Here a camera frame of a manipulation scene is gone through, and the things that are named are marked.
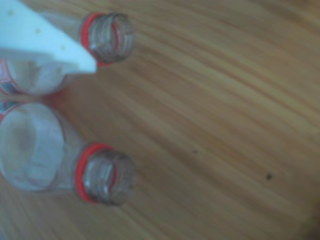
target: bottle mouth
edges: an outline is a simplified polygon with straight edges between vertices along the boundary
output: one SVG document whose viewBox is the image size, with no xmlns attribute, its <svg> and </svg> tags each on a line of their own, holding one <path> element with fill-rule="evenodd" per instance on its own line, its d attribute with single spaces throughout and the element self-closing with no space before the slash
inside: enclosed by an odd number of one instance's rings
<svg viewBox="0 0 320 240">
<path fill-rule="evenodd" d="M 81 154 L 75 169 L 75 188 L 90 203 L 120 205 L 133 188 L 135 168 L 124 153 L 94 143 Z"/>
<path fill-rule="evenodd" d="M 93 13 L 83 22 L 81 43 L 96 59 L 98 67 L 127 58 L 135 41 L 134 28 L 120 13 Z"/>
</svg>

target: clear plastic bottle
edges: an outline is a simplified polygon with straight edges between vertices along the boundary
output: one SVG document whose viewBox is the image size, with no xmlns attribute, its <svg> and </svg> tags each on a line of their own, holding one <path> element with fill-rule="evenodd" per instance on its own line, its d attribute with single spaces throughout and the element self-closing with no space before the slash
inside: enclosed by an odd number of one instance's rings
<svg viewBox="0 0 320 240">
<path fill-rule="evenodd" d="M 88 143 L 41 103 L 0 102 L 0 146 L 1 173 L 25 191 L 74 190 L 85 201 L 119 205 L 133 188 L 127 155 Z"/>
<path fill-rule="evenodd" d="M 120 13 L 92 13 L 85 18 L 58 12 L 39 13 L 96 59 L 98 67 L 126 59 L 133 51 L 135 33 L 128 17 Z M 46 95 L 70 82 L 61 66 L 47 63 L 39 67 L 33 61 L 0 59 L 0 91 L 7 95 Z"/>
</svg>

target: white plastic piece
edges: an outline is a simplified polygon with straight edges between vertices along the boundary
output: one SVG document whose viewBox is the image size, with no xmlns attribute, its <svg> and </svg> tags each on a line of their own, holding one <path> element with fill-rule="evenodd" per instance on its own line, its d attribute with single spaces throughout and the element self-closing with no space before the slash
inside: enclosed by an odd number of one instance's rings
<svg viewBox="0 0 320 240">
<path fill-rule="evenodd" d="M 0 0 L 0 59 L 52 62 L 64 74 L 90 74 L 97 63 L 60 29 L 18 0 Z"/>
</svg>

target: wooden table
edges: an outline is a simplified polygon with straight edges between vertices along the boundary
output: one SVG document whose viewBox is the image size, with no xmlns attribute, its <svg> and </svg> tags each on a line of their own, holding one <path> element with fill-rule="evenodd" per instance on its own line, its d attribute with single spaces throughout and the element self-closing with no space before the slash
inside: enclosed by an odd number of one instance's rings
<svg viewBox="0 0 320 240">
<path fill-rule="evenodd" d="M 25 0 L 120 11 L 134 55 L 44 101 L 133 157 L 120 208 L 1 181 L 6 240 L 291 240 L 320 202 L 318 0 Z"/>
</svg>

